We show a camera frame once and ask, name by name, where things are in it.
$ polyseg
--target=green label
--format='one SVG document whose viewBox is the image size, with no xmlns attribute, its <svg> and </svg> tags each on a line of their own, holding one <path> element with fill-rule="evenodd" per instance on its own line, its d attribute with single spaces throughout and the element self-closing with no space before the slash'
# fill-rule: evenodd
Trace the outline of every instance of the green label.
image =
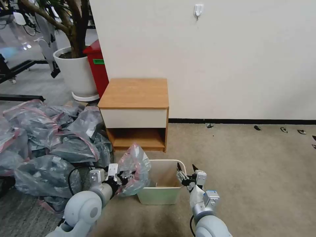
<svg viewBox="0 0 316 237">
<path fill-rule="evenodd" d="M 93 59 L 94 64 L 102 64 L 104 65 L 104 60 L 103 59 Z"/>
</svg>

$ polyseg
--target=red trash can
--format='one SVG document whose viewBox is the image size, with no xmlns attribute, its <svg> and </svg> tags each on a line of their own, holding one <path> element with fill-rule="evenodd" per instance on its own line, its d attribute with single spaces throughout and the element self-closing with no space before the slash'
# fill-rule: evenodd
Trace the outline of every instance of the red trash can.
<svg viewBox="0 0 316 237">
<path fill-rule="evenodd" d="M 98 90 L 101 98 L 109 84 L 109 78 L 106 73 L 99 40 L 93 42 L 93 44 L 87 47 L 83 53 L 85 53 L 88 57 L 96 89 Z"/>
</svg>

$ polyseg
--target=trash bin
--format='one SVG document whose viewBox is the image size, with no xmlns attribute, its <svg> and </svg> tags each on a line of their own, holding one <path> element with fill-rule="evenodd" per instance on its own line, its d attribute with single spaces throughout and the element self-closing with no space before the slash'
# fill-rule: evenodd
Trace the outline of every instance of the trash bin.
<svg viewBox="0 0 316 237">
<path fill-rule="evenodd" d="M 183 187 L 177 179 L 177 163 L 186 174 L 184 164 L 179 160 L 150 160 L 150 186 L 143 188 L 138 194 L 139 201 L 144 205 L 175 204 Z"/>
<path fill-rule="evenodd" d="M 96 89 L 100 98 L 109 84 L 99 40 L 93 42 L 83 53 L 88 57 Z"/>
</svg>

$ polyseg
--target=potted plant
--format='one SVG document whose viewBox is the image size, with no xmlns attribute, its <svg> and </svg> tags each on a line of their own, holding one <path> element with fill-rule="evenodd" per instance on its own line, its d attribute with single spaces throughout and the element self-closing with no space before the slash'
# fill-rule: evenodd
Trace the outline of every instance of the potted plant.
<svg viewBox="0 0 316 237">
<path fill-rule="evenodd" d="M 53 56 L 72 96 L 79 101 L 98 99 L 91 68 L 83 53 L 89 21 L 89 0 L 37 0 L 35 4 L 29 0 L 20 1 L 66 34 L 70 47 L 55 51 Z M 56 20 L 51 7 L 61 22 Z"/>
</svg>

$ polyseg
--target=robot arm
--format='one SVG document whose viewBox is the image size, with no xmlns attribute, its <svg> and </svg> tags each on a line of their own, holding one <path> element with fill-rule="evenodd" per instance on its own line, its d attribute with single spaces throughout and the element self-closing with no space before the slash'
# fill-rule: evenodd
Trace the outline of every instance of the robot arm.
<svg viewBox="0 0 316 237">
<path fill-rule="evenodd" d="M 84 237 L 100 217 L 102 208 L 115 195 L 120 185 L 127 183 L 126 177 L 118 173 L 118 164 L 110 164 L 108 176 L 105 170 L 90 171 L 91 188 L 76 193 L 67 203 L 64 218 L 56 229 L 46 237 Z"/>
<path fill-rule="evenodd" d="M 187 176 L 178 163 L 177 177 L 190 192 L 190 207 L 196 225 L 196 237 L 231 237 L 225 223 L 215 216 L 215 207 L 220 197 L 215 190 L 204 191 L 207 174 L 194 165 L 194 173 Z"/>
</svg>

